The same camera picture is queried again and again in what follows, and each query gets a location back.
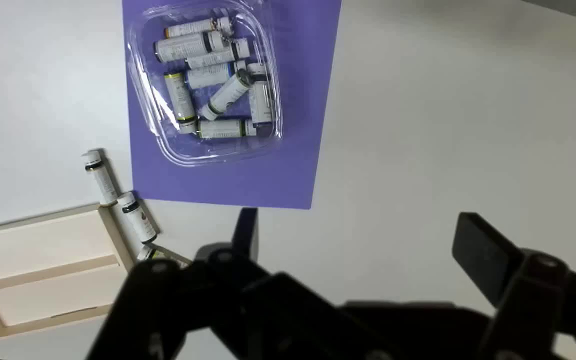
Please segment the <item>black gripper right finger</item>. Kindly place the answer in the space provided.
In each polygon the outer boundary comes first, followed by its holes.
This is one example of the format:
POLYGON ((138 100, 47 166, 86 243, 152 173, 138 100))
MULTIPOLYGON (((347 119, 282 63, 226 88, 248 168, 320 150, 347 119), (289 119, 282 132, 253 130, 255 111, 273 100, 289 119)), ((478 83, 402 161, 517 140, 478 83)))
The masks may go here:
POLYGON ((521 252, 476 212, 460 212, 452 242, 452 258, 467 274, 484 297, 495 305, 521 262, 521 252))

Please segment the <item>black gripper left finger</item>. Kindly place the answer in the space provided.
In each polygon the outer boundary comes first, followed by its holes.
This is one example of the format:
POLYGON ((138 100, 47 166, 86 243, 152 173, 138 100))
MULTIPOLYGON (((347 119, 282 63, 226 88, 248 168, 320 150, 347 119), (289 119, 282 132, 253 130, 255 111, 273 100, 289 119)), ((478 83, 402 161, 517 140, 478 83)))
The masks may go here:
POLYGON ((232 248, 242 255, 258 258, 258 210, 242 207, 232 235, 232 248))

